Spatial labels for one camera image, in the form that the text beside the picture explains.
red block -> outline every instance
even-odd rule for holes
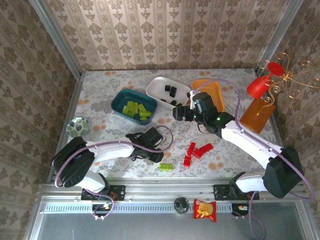
[[[207,145],[200,147],[199,150],[202,152],[202,154],[205,154],[206,152],[209,152],[212,149],[214,149],[214,147],[211,145],[211,143],[208,143]]]
[[[192,153],[194,152],[195,146],[196,146],[196,143],[195,143],[195,142],[192,142],[192,143],[190,144],[189,149],[188,149],[188,151],[186,152],[186,154],[187,154],[188,156],[191,156],[191,155],[192,155]]]
[[[190,164],[191,164],[191,157],[190,156],[185,156],[184,157],[183,166],[189,168]]]
[[[193,156],[195,156],[197,159],[200,159],[201,156],[204,154],[200,149],[196,148],[194,151],[193,151]]]

